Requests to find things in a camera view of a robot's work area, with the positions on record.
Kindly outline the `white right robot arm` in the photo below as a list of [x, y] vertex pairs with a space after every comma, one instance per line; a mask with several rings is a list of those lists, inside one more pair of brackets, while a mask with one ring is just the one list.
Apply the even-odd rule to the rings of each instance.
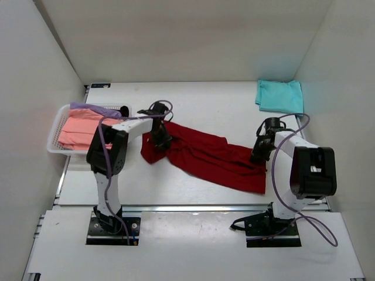
[[[262, 220], [265, 232], [274, 235], [308, 204], [336, 193], [335, 153], [332, 148], [306, 141], [277, 117], [265, 119], [257, 129], [256, 136], [251, 163], [264, 164], [274, 152], [271, 180], [277, 201], [270, 204]], [[292, 159], [289, 189], [283, 196], [277, 192], [275, 178], [275, 157], [280, 150]]]

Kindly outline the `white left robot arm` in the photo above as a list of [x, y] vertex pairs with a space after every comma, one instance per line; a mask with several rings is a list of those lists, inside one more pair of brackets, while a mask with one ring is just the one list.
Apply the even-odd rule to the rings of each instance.
[[129, 235], [118, 197], [118, 174], [125, 166], [128, 144], [150, 133], [157, 150], [164, 152], [169, 149], [172, 137], [165, 128], [164, 120], [167, 115], [173, 114], [172, 110], [171, 102], [159, 100], [134, 116], [121, 117], [118, 124], [106, 125], [106, 117], [99, 120], [86, 161], [97, 183], [98, 204], [94, 207], [94, 213], [99, 225], [109, 235], [123, 232]]

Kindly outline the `red t-shirt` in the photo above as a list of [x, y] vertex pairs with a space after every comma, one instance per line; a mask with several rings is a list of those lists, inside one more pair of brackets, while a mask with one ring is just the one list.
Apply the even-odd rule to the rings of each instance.
[[264, 194], [265, 164], [250, 162], [252, 148], [228, 143], [225, 137], [197, 131], [173, 122], [165, 124], [172, 137], [167, 150], [157, 148], [150, 133], [142, 136], [141, 155], [150, 165], [167, 158], [186, 173], [231, 189]]

